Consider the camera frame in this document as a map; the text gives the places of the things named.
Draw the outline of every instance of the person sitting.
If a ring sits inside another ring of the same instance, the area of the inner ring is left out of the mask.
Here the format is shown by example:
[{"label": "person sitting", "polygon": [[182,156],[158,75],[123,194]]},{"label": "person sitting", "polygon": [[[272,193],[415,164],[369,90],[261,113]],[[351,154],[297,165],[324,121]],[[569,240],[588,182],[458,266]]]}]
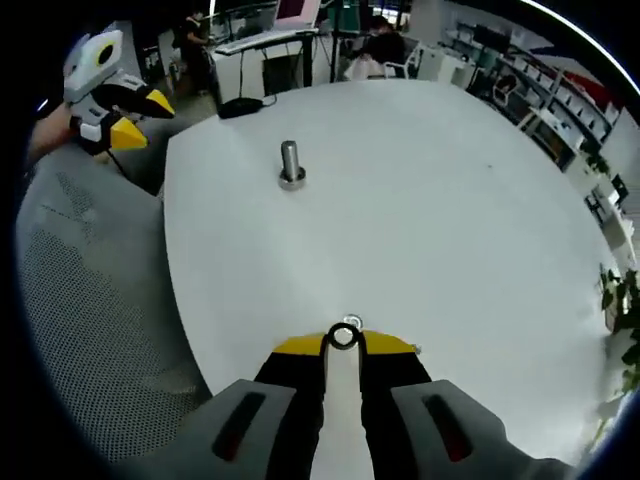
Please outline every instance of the person sitting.
[{"label": "person sitting", "polygon": [[349,80],[384,76],[384,63],[404,63],[404,40],[381,15],[371,18],[371,37],[354,52],[355,60],[345,72]]},{"label": "person sitting", "polygon": [[501,106],[506,107],[509,94],[518,86],[518,79],[513,74],[507,74],[498,79],[493,87],[493,98]]}]

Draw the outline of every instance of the metal cylinder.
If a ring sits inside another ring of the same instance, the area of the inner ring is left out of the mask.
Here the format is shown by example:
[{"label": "metal cylinder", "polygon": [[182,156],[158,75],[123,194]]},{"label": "metal cylinder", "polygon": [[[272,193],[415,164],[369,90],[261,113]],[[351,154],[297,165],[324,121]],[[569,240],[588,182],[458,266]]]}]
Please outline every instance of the metal cylinder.
[{"label": "metal cylinder", "polygon": [[285,140],[280,145],[282,154],[282,168],[284,176],[289,182],[295,182],[300,177],[300,162],[298,161],[298,145],[293,140]]}]

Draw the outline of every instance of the metal peg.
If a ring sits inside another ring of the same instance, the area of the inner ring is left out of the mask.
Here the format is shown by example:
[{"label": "metal peg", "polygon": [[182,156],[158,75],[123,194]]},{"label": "metal peg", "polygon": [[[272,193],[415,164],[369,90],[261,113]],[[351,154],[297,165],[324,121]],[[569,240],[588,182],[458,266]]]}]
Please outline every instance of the metal peg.
[{"label": "metal peg", "polygon": [[278,179],[280,187],[288,192],[302,188],[307,174],[298,161],[296,142],[293,140],[282,142],[280,153],[282,154],[282,172]]}]

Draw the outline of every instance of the white shelving unit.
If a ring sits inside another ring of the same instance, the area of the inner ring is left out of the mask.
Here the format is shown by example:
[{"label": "white shelving unit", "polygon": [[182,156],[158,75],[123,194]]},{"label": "white shelving unit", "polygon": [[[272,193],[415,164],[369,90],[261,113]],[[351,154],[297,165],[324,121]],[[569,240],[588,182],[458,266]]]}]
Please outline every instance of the white shelving unit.
[{"label": "white shelving unit", "polygon": [[[473,40],[471,25],[459,25],[459,30],[448,30],[447,37],[456,44],[481,50],[482,45]],[[538,95],[539,102],[532,105],[546,106],[565,123],[572,124],[586,140],[599,150],[613,128],[610,115],[598,108],[595,101],[578,85],[564,76],[557,68],[546,65],[526,50],[512,45],[512,54],[499,56],[500,68],[509,68],[526,86]],[[560,81],[553,77],[560,75]]]}]

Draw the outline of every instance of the metal ring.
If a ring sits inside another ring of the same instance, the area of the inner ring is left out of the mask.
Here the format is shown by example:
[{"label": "metal ring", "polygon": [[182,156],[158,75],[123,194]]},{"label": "metal ring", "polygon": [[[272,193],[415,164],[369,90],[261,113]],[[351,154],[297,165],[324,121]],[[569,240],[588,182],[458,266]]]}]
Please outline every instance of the metal ring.
[{"label": "metal ring", "polygon": [[[335,336],[336,332],[339,331],[339,330],[342,330],[343,328],[347,329],[347,330],[349,330],[349,332],[351,332],[351,340],[349,340],[347,343],[340,343],[338,341],[338,339],[336,338],[336,336]],[[327,335],[329,336],[329,343],[331,344],[331,346],[333,348],[336,348],[338,350],[349,350],[350,348],[352,348],[358,342],[358,335],[360,335],[360,332],[353,325],[349,325],[348,323],[340,322],[340,323],[336,323],[334,326],[332,326],[329,329],[329,333],[327,333]]]},{"label": "metal ring", "polygon": [[364,322],[362,321],[362,319],[355,313],[347,313],[342,321],[344,323],[348,323],[349,325],[353,325],[360,332],[362,331],[362,327],[364,326]]}]

